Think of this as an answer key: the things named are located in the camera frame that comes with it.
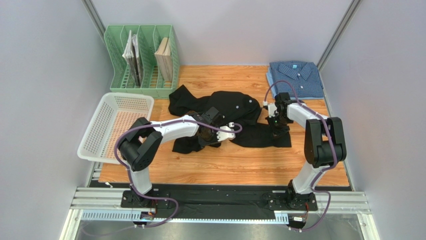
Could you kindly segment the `black long sleeve shirt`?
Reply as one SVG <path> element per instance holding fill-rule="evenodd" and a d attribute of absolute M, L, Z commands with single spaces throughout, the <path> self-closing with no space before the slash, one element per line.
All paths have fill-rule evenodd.
<path fill-rule="evenodd" d="M 262 112 L 261 106 L 248 94 L 238 91 L 215 91 L 209 96 L 197 98 L 186 86 L 181 85 L 169 95 L 168 110 L 173 116 L 182 117 L 193 112 L 201 115 L 212 107 L 223 115 L 220 126 L 230 122 L 242 126 L 242 131 L 235 135 L 232 143 L 244 148 L 292 147 L 288 132 L 274 137 L 268 124 L 258 122 Z"/>

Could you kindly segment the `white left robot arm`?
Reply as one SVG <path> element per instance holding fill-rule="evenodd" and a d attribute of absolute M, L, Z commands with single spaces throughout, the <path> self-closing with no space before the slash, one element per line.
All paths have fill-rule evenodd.
<path fill-rule="evenodd" d="M 158 200 L 149 196 L 153 184 L 149 166 L 152 164 L 159 147 L 180 138 L 195 137 L 202 146 L 216 145 L 232 140 L 241 132 L 241 125 L 228 122 L 220 124 L 224 116 L 212 107 L 199 114 L 190 112 L 179 118 L 165 121 L 149 121 L 138 118 L 114 143 L 115 159 L 125 167 L 130 181 L 130 189 L 140 198 Z"/>

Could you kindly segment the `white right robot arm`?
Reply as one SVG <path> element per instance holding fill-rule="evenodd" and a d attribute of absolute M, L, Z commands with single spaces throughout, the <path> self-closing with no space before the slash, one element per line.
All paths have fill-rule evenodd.
<path fill-rule="evenodd" d="M 305 163 L 299 174 L 287 186 L 285 202 L 296 209 L 312 202 L 314 190 L 326 173 L 344 161 L 347 156 L 343 122 L 339 117 L 322 115 L 288 93 L 275 96 L 274 103 L 263 102 L 267 110 L 266 120 L 274 138 L 289 134 L 290 123 L 304 128 Z"/>

